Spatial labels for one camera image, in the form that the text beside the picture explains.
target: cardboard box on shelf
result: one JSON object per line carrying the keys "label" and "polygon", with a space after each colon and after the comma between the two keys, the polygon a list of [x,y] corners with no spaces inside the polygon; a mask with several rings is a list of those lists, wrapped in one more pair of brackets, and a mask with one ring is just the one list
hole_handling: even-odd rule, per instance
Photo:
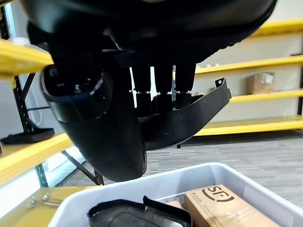
{"label": "cardboard box on shelf", "polygon": [[274,91],[274,72],[255,73],[246,78],[248,95],[271,93]]}
{"label": "cardboard box on shelf", "polygon": [[279,227],[223,185],[187,192],[184,204],[194,227]]}
{"label": "cardboard box on shelf", "polygon": [[172,201],[172,202],[167,202],[167,205],[173,206],[173,207],[178,207],[178,208],[183,208],[179,199]]}

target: robotic hand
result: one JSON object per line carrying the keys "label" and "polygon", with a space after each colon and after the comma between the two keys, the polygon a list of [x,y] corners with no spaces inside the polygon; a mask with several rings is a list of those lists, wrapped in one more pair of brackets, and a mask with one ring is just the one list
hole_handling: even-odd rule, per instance
{"label": "robotic hand", "polygon": [[[47,43],[54,61],[41,88],[56,119],[100,174],[126,181],[146,171],[146,150],[187,140],[229,102],[225,79],[209,94],[191,96],[196,63],[252,34],[276,0],[21,3],[31,42]],[[153,100],[151,66],[159,93]]]}

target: plastic storage bin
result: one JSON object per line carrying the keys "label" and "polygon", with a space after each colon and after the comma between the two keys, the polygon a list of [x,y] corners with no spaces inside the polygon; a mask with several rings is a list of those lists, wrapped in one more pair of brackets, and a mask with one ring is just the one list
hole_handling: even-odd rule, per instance
{"label": "plastic storage bin", "polygon": [[87,227],[87,212],[99,202],[144,195],[162,202],[184,199],[184,192],[214,184],[226,187],[283,227],[303,227],[303,210],[221,163],[206,163],[77,192],[66,198],[49,227]]}

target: sf logo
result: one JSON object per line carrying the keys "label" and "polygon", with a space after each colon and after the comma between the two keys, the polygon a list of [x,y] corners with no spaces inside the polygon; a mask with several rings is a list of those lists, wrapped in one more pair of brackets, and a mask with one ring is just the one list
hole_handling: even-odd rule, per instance
{"label": "sf logo", "polygon": [[207,198],[216,202],[228,202],[234,199],[218,186],[202,189],[202,192]]}

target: gray carpet floor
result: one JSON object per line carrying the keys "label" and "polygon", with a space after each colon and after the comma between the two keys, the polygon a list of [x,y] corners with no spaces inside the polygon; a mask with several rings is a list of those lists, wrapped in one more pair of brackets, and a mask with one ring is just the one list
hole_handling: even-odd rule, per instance
{"label": "gray carpet floor", "polygon": [[[283,131],[225,136],[203,144],[147,152],[145,175],[206,162],[221,162],[303,208],[303,132]],[[84,166],[93,173],[93,168]],[[112,183],[105,179],[105,184]],[[79,170],[59,186],[94,185]]]}

